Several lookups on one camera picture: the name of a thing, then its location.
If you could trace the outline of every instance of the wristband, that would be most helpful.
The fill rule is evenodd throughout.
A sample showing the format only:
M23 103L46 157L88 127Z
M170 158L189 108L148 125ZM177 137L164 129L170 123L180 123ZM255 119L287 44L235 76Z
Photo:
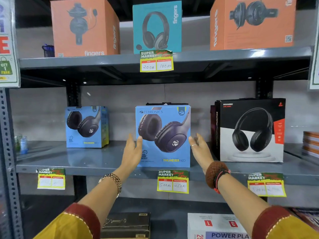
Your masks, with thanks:
M205 180L206 180L207 185L210 188L215 189L214 180L215 180L215 177L220 173L221 169L228 170L228 168L224 162L215 161L209 165L209 167L206 171Z
M226 170L226 169L221 169L220 171L219 171L219 173L217 174L217 176L215 176L215 179L214 179L214 186L215 186L215 188L214 188L214 190L218 193L218 194L220 194L220 192L219 192L219 190L218 190L218 180L219 180L219 178L222 176L222 175L224 175L224 174L230 174L230 170Z

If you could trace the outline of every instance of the headphone box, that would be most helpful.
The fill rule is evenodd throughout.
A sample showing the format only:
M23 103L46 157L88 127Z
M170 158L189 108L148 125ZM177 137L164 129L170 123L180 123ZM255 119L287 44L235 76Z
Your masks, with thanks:
M120 54L120 22L107 0L51 1L55 57Z
M187 214L188 239L250 239L244 227L233 214Z
M293 46L296 0L215 0L210 50Z
M67 148L102 148L108 144L106 106L69 106L65 120Z
M139 167L190 167L190 106L135 108L136 136L143 137Z
M134 53L181 52L181 1L133 5Z
M213 153L220 161L283 162L283 98L218 100Z

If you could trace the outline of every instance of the black box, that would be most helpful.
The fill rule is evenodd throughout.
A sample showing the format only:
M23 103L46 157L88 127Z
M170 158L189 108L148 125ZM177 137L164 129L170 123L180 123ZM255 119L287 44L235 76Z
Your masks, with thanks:
M101 229L101 239L150 238L150 213L110 213Z
M285 104L283 98L216 101L211 123L216 125L212 142L217 159L283 162Z

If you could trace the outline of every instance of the orange headphone box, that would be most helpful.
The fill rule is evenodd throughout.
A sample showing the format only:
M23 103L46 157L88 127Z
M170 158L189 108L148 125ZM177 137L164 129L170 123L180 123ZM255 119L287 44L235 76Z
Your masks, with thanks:
M120 53L120 22L107 0L51 1L55 57Z
M210 50L293 46L296 0L215 0Z

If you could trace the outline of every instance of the wrist watch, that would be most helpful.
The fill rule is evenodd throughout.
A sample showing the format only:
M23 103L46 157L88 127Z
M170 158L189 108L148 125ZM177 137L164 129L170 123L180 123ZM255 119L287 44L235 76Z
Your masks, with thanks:
M100 180L99 183L104 180L106 177L111 178L117 185L117 197L120 195L121 191L122 191L122 182L120 180L120 178L115 175L115 174L106 174L104 175Z

